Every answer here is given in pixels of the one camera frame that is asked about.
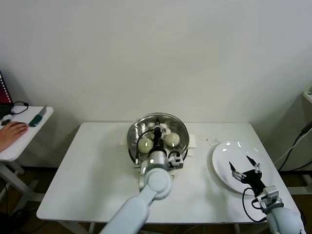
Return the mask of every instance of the green object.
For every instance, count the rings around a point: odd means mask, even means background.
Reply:
[[[37,124],[42,120],[42,116],[40,115],[36,115],[32,121],[30,121],[30,123],[28,124],[28,126],[30,127],[36,127]]]
[[[33,118],[33,120],[30,121],[28,126],[36,127],[39,124],[39,122],[42,120],[42,116],[44,116],[46,110],[47,110],[47,106],[44,106],[42,110]]]

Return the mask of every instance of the table leg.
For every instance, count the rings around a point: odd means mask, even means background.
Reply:
[[[58,223],[74,234],[89,234],[89,232],[84,229],[79,223],[66,221],[58,221]]]
[[[0,176],[8,181],[14,188],[23,194],[33,194],[31,190],[23,181],[21,181],[13,172],[11,172],[3,163],[0,162]]]
[[[27,201],[41,202],[44,194],[35,193],[34,189],[38,184],[38,180],[33,180],[27,186],[23,181],[21,181],[16,174],[11,172],[3,163],[0,162],[0,176],[3,177],[7,182],[9,182],[14,188],[23,193],[23,196],[19,200],[13,212],[24,208]]]
[[[16,160],[13,162],[10,162],[9,165],[19,174],[23,175],[25,173],[24,169],[20,166],[20,164]]]

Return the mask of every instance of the cable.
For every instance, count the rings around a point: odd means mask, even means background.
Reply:
[[[262,218],[261,220],[254,220],[254,219],[251,218],[250,215],[247,213],[247,210],[246,210],[246,207],[245,207],[245,203],[244,203],[244,198],[245,198],[245,193],[246,193],[246,191],[249,190],[249,189],[252,190],[251,188],[246,188],[246,189],[244,190],[244,192],[243,192],[242,202],[243,202],[244,211],[245,211],[246,215],[248,216],[248,218],[249,218],[250,220],[252,220],[252,221],[255,222],[255,223],[261,223],[261,222],[265,221],[267,218],[264,217],[264,218]]]
[[[298,168],[296,168],[296,169],[292,169],[292,170],[287,171],[287,172],[293,172],[293,171],[295,171],[295,170],[299,170],[299,169],[301,169],[301,168],[303,168],[303,167],[306,167],[306,166],[310,165],[311,163],[312,163],[312,161],[311,161],[311,162],[308,162],[307,164],[305,164],[305,165],[303,165],[303,166],[301,166],[301,167],[298,167]]]
[[[24,111],[28,110],[29,104],[28,104],[27,102],[16,101],[16,102],[14,102],[13,104],[15,105],[16,103],[19,103],[19,102],[20,102],[20,103],[23,103],[24,106],[26,106],[26,109],[24,109],[24,110],[22,110],[22,111],[20,111],[20,112],[18,112],[18,113],[15,113],[15,112],[12,112],[12,111],[11,111],[11,114],[12,114],[12,115],[18,115],[18,114],[21,114],[21,113],[23,113]]]
[[[35,231],[39,230],[40,228],[42,228],[44,225],[47,224],[47,221],[44,221],[44,223],[42,223],[40,226],[38,226],[37,228],[31,230],[31,231],[21,231],[21,230],[17,230],[19,233],[22,234],[28,234],[28,233],[34,233]]]
[[[294,145],[294,146],[292,146],[291,148],[289,148],[278,160],[276,160],[275,162],[274,162],[274,164],[276,164],[279,160],[281,160],[290,150],[292,150],[294,147],[296,147],[296,145],[307,135],[307,134],[309,134],[309,132],[312,130],[312,128],[310,128],[308,131],[303,131],[303,130],[301,130],[301,133],[303,134],[303,136],[301,137],[301,139]]]
[[[140,141],[140,139],[142,138],[142,136],[144,136],[144,134],[148,133],[148,132],[153,132],[154,129],[150,129],[150,130],[147,130],[145,131],[144,133],[142,133],[138,139],[137,139],[137,142],[136,142],[136,160],[138,159],[138,142]]]
[[[195,227],[197,227],[198,225],[192,226],[191,228],[187,229],[183,234],[186,234],[188,231],[194,229]]]
[[[5,194],[6,194],[6,214],[9,215],[9,199],[8,199],[8,189],[6,188],[6,184],[4,179],[1,177],[1,181],[3,186],[5,187]]]
[[[287,160],[288,160],[288,158],[289,158],[289,155],[291,155],[291,152],[293,151],[293,148],[295,147],[297,141],[299,140],[299,138],[300,138],[302,135],[303,135],[303,134],[300,133],[300,134],[297,136],[296,140],[295,140],[294,143],[292,144],[292,147],[290,148],[290,150],[289,150],[289,152],[288,152],[288,154],[287,154],[287,157],[285,158],[283,164],[280,166],[280,168],[278,169],[278,171],[280,171],[280,170],[283,168],[283,166],[285,165],[285,163],[287,162]]]
[[[174,233],[174,231],[176,230],[176,229],[178,229],[180,226],[176,226],[175,228],[173,228],[172,230],[171,230],[171,232],[169,232],[169,234],[172,234],[172,233]]]

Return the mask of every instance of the black cable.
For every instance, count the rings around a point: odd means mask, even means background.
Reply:
[[[303,167],[306,167],[306,166],[310,165],[311,163],[312,163],[312,161],[311,161],[311,162],[308,162],[307,164],[305,164],[305,165],[303,165],[303,166],[301,166],[301,167],[298,167],[298,168],[296,168],[296,169],[292,169],[292,170],[286,171],[286,172],[293,172],[293,171],[295,171],[295,170],[299,170],[299,169],[301,169],[301,168],[303,168]]]
[[[245,211],[246,215],[248,216],[248,218],[249,218],[250,220],[252,220],[252,221],[255,222],[255,223],[261,223],[261,222],[265,221],[267,218],[264,217],[264,218],[262,218],[261,220],[254,220],[254,219],[251,218],[250,215],[247,213],[247,210],[246,210],[246,207],[245,207],[245,203],[244,203],[244,198],[245,198],[245,193],[246,193],[246,191],[249,190],[249,189],[252,190],[251,188],[246,188],[246,189],[244,190],[244,192],[243,192],[242,202],[243,202],[244,211]]]
[[[21,231],[21,230],[17,230],[19,233],[22,234],[28,234],[28,233],[34,233],[35,231],[39,230],[40,228],[42,228],[44,225],[47,224],[47,221],[44,221],[44,223],[42,223],[40,226],[38,226],[37,228],[31,230],[31,231]]]
[[[28,110],[28,106],[29,106],[29,104],[28,104],[27,102],[23,102],[23,101],[16,101],[16,102],[14,102],[13,104],[15,105],[16,103],[23,103],[23,104],[24,104],[24,106],[26,106],[26,109],[24,109],[24,110],[22,110],[22,111],[20,111],[20,112],[18,112],[18,113],[16,113],[16,112],[12,112],[12,111],[11,111],[11,114],[12,114],[12,115],[18,115],[18,114],[21,114],[21,113],[23,113],[24,111]]]
[[[9,215],[9,199],[8,199],[8,189],[6,188],[6,184],[3,178],[1,178],[3,186],[5,187],[5,194],[6,194],[6,214]]]
[[[138,159],[138,142],[140,141],[142,136],[144,136],[146,133],[153,132],[153,131],[154,129],[147,130],[138,137],[137,142],[136,142],[136,159]]]
[[[303,135],[303,133],[300,133],[296,140],[294,141],[294,143],[292,144],[292,147],[297,143],[297,141],[299,140],[299,138]],[[282,167],[285,165],[285,163],[287,162],[288,158],[289,158],[289,155],[291,154],[291,152],[293,151],[293,148],[291,150],[289,150],[288,154],[287,154],[287,157],[285,158],[282,166],[278,169],[278,171],[280,171],[282,169]]]

